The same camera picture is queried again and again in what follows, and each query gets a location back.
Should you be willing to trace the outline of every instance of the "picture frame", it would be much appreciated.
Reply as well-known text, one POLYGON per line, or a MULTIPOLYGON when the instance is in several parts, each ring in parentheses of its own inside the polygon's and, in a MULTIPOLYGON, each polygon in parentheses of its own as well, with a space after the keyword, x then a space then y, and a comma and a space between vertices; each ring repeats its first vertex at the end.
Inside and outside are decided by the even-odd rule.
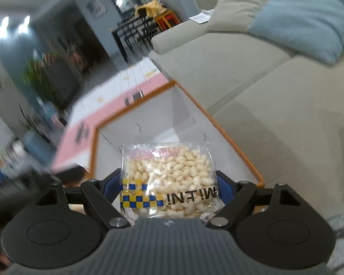
POLYGON ((92 14, 95 20, 100 19, 102 16, 104 16, 108 12, 107 8, 104 6, 101 0, 90 1, 86 5, 86 7, 89 10, 89 12, 92 14))

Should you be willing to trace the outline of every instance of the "sofa cushion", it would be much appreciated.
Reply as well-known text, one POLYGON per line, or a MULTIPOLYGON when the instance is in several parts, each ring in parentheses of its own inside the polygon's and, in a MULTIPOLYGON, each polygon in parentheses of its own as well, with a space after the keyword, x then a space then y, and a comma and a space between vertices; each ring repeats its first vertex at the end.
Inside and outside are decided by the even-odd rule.
POLYGON ((329 68, 296 56, 214 118, 266 187, 288 183, 325 217, 344 212, 344 57, 329 68))
POLYGON ((151 52, 149 57, 206 109, 233 98, 246 83, 289 59, 282 49, 241 33, 209 33, 163 56, 151 52))
POLYGON ((249 26, 268 0, 218 0, 206 32, 248 32, 249 26))
POLYGON ((249 33, 334 64, 344 51, 344 0, 270 0, 249 33))
POLYGON ((151 40, 153 48, 158 54, 163 55, 186 42, 203 36, 205 27, 206 23, 198 24, 192 20, 183 22, 154 36, 151 40))

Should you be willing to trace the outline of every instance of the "green plant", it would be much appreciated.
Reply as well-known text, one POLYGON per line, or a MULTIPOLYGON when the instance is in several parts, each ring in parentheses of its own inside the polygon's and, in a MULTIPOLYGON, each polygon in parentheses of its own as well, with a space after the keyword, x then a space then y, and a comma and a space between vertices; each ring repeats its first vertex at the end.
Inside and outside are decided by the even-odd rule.
POLYGON ((26 85, 32 86, 37 91, 42 100, 51 101, 61 110, 66 106, 66 101, 45 75, 41 62, 33 58, 27 60, 23 80, 26 85))

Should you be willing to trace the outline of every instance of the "throw blanket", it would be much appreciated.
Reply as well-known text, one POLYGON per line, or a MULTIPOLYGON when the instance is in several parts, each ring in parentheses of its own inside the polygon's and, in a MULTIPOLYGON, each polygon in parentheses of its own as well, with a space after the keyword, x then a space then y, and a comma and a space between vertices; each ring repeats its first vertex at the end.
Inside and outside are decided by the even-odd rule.
POLYGON ((270 0, 249 33, 334 64, 344 51, 344 0, 270 0))
POLYGON ((166 10, 158 0, 153 0, 147 4, 139 6, 135 11, 135 16, 138 15, 139 9, 145 9, 147 11, 147 17, 154 17, 156 14, 166 10))

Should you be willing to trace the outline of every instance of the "plastic bag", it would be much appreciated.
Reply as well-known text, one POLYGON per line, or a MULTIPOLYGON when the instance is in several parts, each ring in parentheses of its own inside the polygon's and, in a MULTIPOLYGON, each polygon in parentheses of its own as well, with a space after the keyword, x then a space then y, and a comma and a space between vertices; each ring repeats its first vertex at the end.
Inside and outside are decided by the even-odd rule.
POLYGON ((206 144, 122 147, 121 213, 142 217, 212 217, 221 208, 214 162, 206 144))

